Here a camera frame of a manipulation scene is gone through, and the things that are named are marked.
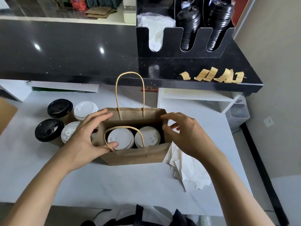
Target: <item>person's left hand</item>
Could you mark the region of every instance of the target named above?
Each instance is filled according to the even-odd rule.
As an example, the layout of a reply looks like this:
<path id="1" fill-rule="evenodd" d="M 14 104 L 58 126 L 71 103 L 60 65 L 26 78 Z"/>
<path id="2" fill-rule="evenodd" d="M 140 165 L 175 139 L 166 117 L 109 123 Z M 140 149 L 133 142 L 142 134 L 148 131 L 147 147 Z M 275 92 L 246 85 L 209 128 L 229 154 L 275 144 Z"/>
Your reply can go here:
<path id="1" fill-rule="evenodd" d="M 110 118 L 113 113 L 107 114 L 107 110 L 103 109 L 96 113 L 92 113 L 82 121 L 64 147 L 52 157 L 52 161 L 60 163 L 66 172 L 79 169 L 90 163 L 97 157 L 107 153 L 110 149 L 104 145 L 95 147 L 91 143 L 90 136 L 94 129 L 98 127 L 101 121 Z M 108 143 L 112 149 L 118 146 L 117 142 Z"/>

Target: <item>paper bag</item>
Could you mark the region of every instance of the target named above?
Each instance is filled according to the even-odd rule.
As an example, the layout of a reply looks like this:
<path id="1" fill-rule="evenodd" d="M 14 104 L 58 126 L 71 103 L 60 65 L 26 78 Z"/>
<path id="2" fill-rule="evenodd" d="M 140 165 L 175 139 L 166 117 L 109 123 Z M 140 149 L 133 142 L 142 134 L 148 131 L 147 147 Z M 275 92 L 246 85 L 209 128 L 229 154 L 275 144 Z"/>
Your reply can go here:
<path id="1" fill-rule="evenodd" d="M 117 83 L 121 76 L 128 73 L 137 74 L 135 72 L 126 72 L 117 78 L 115 85 L 117 108 L 106 108 L 108 113 L 113 113 L 113 116 L 100 123 L 98 132 L 96 137 L 93 139 L 92 144 L 94 146 L 105 145 L 105 138 L 107 137 L 105 136 L 106 130 L 116 126 L 131 126 L 136 129 L 140 129 L 144 126 L 152 126 L 156 128 L 161 135 L 161 142 L 159 145 L 148 146 L 144 148 L 116 150 L 113 152 L 108 152 L 102 155 L 100 158 L 109 166 L 163 162 L 172 142 L 162 130 L 162 126 L 164 124 L 167 125 L 168 120 L 161 119 L 160 116 L 166 114 L 166 111 L 160 108 L 145 108 L 144 91 L 143 108 L 120 108 L 117 98 Z M 143 79 L 139 74 L 137 75 L 141 78 L 144 89 Z"/>

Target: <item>white marble tabletop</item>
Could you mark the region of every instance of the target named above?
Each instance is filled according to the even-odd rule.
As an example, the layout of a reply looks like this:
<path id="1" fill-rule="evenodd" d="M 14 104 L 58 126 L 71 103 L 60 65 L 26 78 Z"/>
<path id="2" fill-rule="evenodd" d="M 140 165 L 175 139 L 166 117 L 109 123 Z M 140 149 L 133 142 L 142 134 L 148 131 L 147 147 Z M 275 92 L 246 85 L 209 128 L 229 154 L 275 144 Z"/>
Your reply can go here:
<path id="1" fill-rule="evenodd" d="M 18 104 L 18 112 L 0 136 L 0 202 L 15 202 L 43 165 L 58 150 L 35 139 L 37 124 L 47 118 L 47 106 L 58 98 L 76 105 L 92 101 L 101 108 L 116 107 L 114 86 L 100 86 L 98 93 L 37 92 Z M 142 107 L 140 87 L 118 87 L 121 107 Z M 147 107 L 156 107 L 156 93 L 147 92 Z M 194 117 L 227 155 L 250 190 L 224 114 L 199 101 L 164 99 L 167 112 Z M 187 193 L 165 163 L 106 166 L 90 163 L 63 180 L 53 205 L 110 209 L 120 204 L 162 206 L 183 214 L 223 216 L 213 185 Z"/>

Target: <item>tiled floor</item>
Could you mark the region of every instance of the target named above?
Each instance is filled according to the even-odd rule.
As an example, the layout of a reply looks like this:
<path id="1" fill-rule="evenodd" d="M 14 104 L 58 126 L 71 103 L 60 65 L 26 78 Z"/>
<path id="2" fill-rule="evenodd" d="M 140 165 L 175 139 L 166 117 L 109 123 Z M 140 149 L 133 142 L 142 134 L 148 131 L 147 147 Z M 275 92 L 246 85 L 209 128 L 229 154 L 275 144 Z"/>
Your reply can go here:
<path id="1" fill-rule="evenodd" d="M 233 134 L 239 156 L 243 163 L 250 187 L 255 199 L 266 211 L 272 221 L 279 225 L 276 214 L 273 210 L 272 204 L 263 186 L 262 180 L 258 173 L 257 167 L 250 153 L 246 140 L 242 131 Z M 8 213 L 12 204 L 0 203 L 0 221 Z M 101 209 L 91 208 L 76 208 L 76 207 L 60 207 L 53 206 L 50 209 L 46 226 L 68 226 L 68 225 L 80 225 L 85 220 L 93 220 Z M 212 226 L 226 226 L 223 217 L 211 217 Z"/>

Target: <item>wall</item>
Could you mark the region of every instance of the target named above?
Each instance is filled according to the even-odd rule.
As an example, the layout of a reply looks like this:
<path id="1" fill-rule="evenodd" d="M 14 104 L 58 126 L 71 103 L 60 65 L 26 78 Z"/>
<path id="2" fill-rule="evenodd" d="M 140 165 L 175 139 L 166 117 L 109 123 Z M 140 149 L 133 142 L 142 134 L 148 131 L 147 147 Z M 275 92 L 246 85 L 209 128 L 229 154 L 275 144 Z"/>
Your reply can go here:
<path id="1" fill-rule="evenodd" d="M 301 222 L 300 5 L 301 0 L 256 0 L 235 38 L 264 83 L 247 100 L 247 126 L 294 226 Z M 268 116 L 274 125 L 266 128 Z"/>
<path id="2" fill-rule="evenodd" d="M 0 10 L 1 9 L 9 9 L 9 6 L 5 2 L 5 0 L 0 0 Z"/>

